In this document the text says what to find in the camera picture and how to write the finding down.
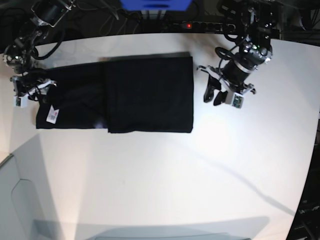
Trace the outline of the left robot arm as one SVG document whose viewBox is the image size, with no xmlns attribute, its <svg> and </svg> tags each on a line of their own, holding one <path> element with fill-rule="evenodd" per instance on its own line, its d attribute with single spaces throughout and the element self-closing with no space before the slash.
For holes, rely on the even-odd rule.
<svg viewBox="0 0 320 240">
<path fill-rule="evenodd" d="M 217 9 L 224 16 L 221 31 L 235 45 L 231 49 L 215 48 L 225 65 L 197 67 L 208 74 L 203 101 L 240 109 L 245 94 L 257 92 L 253 84 L 245 83 L 246 79 L 273 57 L 271 38 L 277 20 L 272 4 L 266 0 L 220 0 Z"/>
</svg>

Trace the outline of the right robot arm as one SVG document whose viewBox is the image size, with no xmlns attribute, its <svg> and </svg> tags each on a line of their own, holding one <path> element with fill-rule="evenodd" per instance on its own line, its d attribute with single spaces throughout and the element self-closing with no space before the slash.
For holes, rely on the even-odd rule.
<svg viewBox="0 0 320 240">
<path fill-rule="evenodd" d="M 10 78 L 15 93 L 14 106 L 25 108 L 28 100 L 42 102 L 50 86 L 57 85 L 46 77 L 47 71 L 38 67 L 36 61 L 49 58 L 61 45 L 66 31 L 62 31 L 60 39 L 46 55 L 40 56 L 36 45 L 47 38 L 49 30 L 56 27 L 74 6 L 74 0 L 37 0 L 31 8 L 32 17 L 4 50 L 3 61 L 15 73 Z"/>
</svg>

